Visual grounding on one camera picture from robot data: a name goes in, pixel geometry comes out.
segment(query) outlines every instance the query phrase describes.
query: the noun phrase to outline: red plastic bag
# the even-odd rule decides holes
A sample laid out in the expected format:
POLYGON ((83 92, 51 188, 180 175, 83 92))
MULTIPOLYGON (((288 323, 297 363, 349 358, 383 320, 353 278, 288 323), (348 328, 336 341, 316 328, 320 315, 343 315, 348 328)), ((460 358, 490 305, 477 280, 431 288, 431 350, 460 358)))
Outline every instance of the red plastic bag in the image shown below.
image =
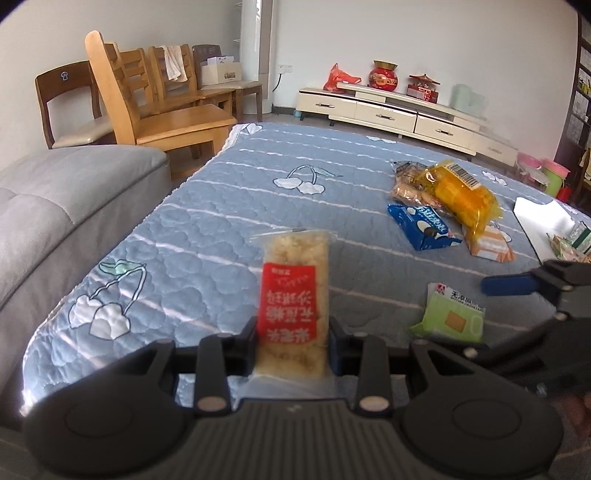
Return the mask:
POLYGON ((360 77, 352 77, 343 70, 339 69, 339 64, 335 63, 333 67, 330 69, 329 79, 324 84, 324 90, 328 90, 329 92, 343 92, 343 89, 337 88, 336 84, 339 82, 345 83, 359 83, 361 82, 360 77))

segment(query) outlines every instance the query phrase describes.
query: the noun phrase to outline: screw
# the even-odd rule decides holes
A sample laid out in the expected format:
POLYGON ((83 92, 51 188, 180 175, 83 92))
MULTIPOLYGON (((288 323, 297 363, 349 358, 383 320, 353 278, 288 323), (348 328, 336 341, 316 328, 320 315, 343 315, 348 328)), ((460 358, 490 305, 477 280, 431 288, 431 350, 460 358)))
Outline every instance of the screw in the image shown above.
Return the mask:
POLYGON ((386 398, 372 395, 359 400, 359 406, 365 411, 384 411, 390 406, 390 402, 386 398))
POLYGON ((222 397, 203 397, 197 402, 197 408, 203 411, 214 412, 223 410, 227 404, 226 400, 222 397))
POLYGON ((469 346, 468 348, 464 349, 464 356, 466 358, 476 358, 478 356, 478 350, 469 346))
POLYGON ((542 397, 542 398, 546 398, 546 396, 548 396, 548 389, 546 388, 546 385, 543 383, 538 383, 535 386, 535 392, 537 393, 537 395, 539 397, 542 397))

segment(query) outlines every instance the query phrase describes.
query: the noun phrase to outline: red label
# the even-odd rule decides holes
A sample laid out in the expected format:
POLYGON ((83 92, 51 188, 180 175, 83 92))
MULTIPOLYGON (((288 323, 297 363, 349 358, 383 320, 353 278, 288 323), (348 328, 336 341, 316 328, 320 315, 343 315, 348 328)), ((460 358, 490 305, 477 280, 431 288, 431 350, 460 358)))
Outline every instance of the red label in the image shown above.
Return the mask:
POLYGON ((273 343, 306 343, 316 338, 316 268, 262 266, 259 338, 273 343))

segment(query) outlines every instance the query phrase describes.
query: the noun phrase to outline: red decorative box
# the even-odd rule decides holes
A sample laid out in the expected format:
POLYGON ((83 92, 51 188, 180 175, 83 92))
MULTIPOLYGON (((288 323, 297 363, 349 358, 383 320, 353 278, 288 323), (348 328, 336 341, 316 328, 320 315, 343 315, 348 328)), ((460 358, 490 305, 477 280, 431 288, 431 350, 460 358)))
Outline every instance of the red decorative box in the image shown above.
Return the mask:
POLYGON ((425 100, 426 102, 437 103, 439 94, 435 91, 435 85, 439 85, 439 82, 429 78, 426 73, 423 75, 409 75, 409 78, 412 83, 408 84, 408 96, 425 100))
POLYGON ((418 98, 419 100, 425 100, 426 102, 437 103, 439 92, 436 92, 435 90, 429 90, 428 88, 419 87, 417 85, 408 85, 407 95, 418 98))

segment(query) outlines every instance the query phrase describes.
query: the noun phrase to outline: cabinet drawer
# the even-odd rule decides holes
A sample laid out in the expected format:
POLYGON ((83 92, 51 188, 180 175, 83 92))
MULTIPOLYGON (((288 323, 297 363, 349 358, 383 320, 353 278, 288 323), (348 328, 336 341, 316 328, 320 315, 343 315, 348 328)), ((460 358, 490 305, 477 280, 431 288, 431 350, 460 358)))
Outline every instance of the cabinet drawer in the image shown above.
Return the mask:
POLYGON ((474 132, 464 128, 420 115, 417 118, 417 126, 414 132, 463 148, 470 148, 474 136, 474 132))
POLYGON ((326 115, 344 116, 355 118, 357 101, 346 98, 299 93, 297 109, 300 112, 324 113, 326 115))
POLYGON ((417 121, 416 113, 402 112, 400 110, 362 102, 357 104, 355 118, 364 122, 397 128, 406 132, 413 132, 414 124, 417 121))
POLYGON ((474 134, 472 150, 511 167, 517 161, 516 148, 497 142, 492 138, 484 137, 483 135, 474 134))

